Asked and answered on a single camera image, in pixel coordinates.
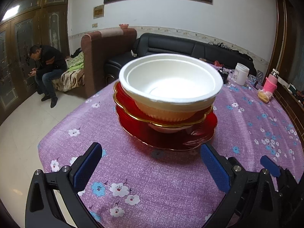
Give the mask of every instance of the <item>wooden door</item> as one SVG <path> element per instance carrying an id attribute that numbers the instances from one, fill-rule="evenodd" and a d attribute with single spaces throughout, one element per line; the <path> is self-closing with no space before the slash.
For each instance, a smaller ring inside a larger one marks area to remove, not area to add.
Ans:
<path id="1" fill-rule="evenodd" d="M 10 23 L 0 26 L 0 124 L 22 103 L 15 81 L 18 78 L 9 56 Z"/>
<path id="2" fill-rule="evenodd" d="M 11 51 L 12 67 L 17 73 L 14 84 L 18 87 L 18 95 L 26 100 L 35 90 L 35 79 L 28 74 L 32 68 L 39 67 L 39 61 L 31 59 L 29 49 L 32 45 L 41 45 L 39 26 L 40 10 L 31 11 L 11 20 Z"/>
<path id="3" fill-rule="evenodd" d="M 43 21 L 42 44 L 50 45 L 69 56 L 67 41 L 67 4 L 44 7 L 41 10 Z"/>

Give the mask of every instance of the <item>gold rim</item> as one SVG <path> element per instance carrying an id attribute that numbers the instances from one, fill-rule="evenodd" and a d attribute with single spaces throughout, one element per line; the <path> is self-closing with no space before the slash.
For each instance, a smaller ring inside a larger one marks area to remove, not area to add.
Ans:
<path id="1" fill-rule="evenodd" d="M 184 150 L 171 149 L 171 148 L 161 148 L 161 147 L 152 146 L 152 145 L 150 145 L 150 144 L 148 144 L 148 143 L 142 141 L 141 139 L 137 138 L 135 135 L 132 135 L 128 130 L 126 130 L 126 129 L 124 128 L 124 126 L 121 125 L 120 117 L 119 117 L 119 115 L 118 115 L 118 113 L 117 113 L 116 107 L 115 107 L 115 111 L 116 111 L 116 114 L 117 114 L 117 116 L 118 116 L 118 122 L 119 122 L 120 126 L 124 129 L 124 131 L 126 131 L 130 136 L 136 138 L 137 140 L 139 140 L 139 141 L 142 142 L 143 144 L 146 144 L 146 145 L 149 146 L 149 147 L 152 147 L 152 148 L 155 148 L 155 149 L 160 149 L 160 150 L 185 152 L 185 151 L 194 150 L 194 149 L 198 148 L 199 146 L 201 146 L 201 145 L 203 144 L 203 143 L 200 143 L 199 145 L 194 146 L 194 147 L 185 146 L 185 147 L 189 147 L 189 148 L 184 149 Z M 216 123 L 216 126 L 215 126 L 214 129 L 213 129 L 213 135 L 212 135 L 212 137 L 211 137 L 209 140 L 205 141 L 204 143 L 207 143 L 208 141 L 210 141 L 210 140 L 213 138 L 213 136 L 214 136 L 214 134 L 215 134 L 215 129 L 216 129 L 216 127 L 217 127 L 217 123 Z"/>
<path id="2" fill-rule="evenodd" d="M 155 126 L 158 126 L 158 127 L 162 127 L 162 128 L 181 128 L 181 127 L 184 127 L 184 126 L 191 126 L 191 125 L 195 125 L 197 123 L 200 123 L 200 122 L 203 122 L 207 115 L 213 110 L 213 104 L 210 106 L 210 109 L 204 114 L 204 117 L 202 117 L 201 119 L 195 121 L 195 122 L 185 122 L 185 123 L 180 123 L 178 125 L 171 125 L 171 124 L 162 124 L 162 123 L 157 123 L 157 122 L 154 122 L 152 120 L 147 120 L 147 119 L 143 119 L 143 118 L 140 118 L 140 117 L 137 117 L 135 115 L 133 115 L 132 113 L 130 113 L 126 107 L 124 107 L 123 104 L 121 104 L 117 98 L 116 98 L 116 94 L 117 94 L 117 88 L 116 86 L 118 85 L 119 81 L 117 81 L 115 84 L 114 84 L 114 94 L 113 94 L 113 99 L 114 99 L 114 102 L 120 107 L 122 108 L 125 113 L 127 113 L 130 117 L 134 118 L 135 120 L 138 120 L 140 122 L 147 122 L 147 123 L 150 123 L 150 124 L 153 124 Z"/>

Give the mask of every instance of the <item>person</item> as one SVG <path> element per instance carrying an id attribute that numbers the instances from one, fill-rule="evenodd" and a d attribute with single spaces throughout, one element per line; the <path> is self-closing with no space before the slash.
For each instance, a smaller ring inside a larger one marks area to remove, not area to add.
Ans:
<path id="1" fill-rule="evenodd" d="M 34 76 L 37 85 L 45 96 L 41 101 L 51 99 L 51 108 L 57 104 L 58 98 L 52 84 L 52 80 L 58 79 L 67 70 L 67 63 L 63 54 L 56 48 L 48 45 L 33 45 L 29 49 L 29 57 L 39 60 L 40 67 L 33 68 L 29 76 Z"/>

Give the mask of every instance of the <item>black leather sofa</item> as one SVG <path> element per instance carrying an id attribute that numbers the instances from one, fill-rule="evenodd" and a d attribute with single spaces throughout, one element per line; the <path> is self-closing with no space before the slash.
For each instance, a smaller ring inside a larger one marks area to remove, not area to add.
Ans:
<path id="1" fill-rule="evenodd" d="M 253 65 L 253 60 L 249 56 L 242 55 L 238 51 L 230 51 L 216 45 L 210 45 L 190 39 L 144 33 L 135 41 L 133 52 L 137 53 L 137 57 L 156 53 L 175 53 L 192 56 L 198 59 L 204 58 L 208 63 L 213 63 L 217 60 L 220 64 L 223 64 L 229 69 L 234 69 L 237 63 L 241 63 L 250 69 L 249 74 L 254 76 L 257 74 Z M 137 57 L 133 57 L 131 52 L 126 52 L 108 59 L 104 64 L 106 83 L 109 84 L 118 79 L 120 69 L 126 63 Z"/>

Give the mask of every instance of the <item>man's hair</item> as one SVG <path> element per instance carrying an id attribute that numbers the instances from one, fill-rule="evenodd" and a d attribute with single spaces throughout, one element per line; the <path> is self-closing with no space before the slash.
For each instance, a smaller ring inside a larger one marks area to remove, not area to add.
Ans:
<path id="1" fill-rule="evenodd" d="M 32 54 L 35 54 L 37 52 L 37 50 L 39 50 L 40 48 L 37 45 L 33 45 L 30 49 L 29 49 L 29 56 L 31 56 Z"/>

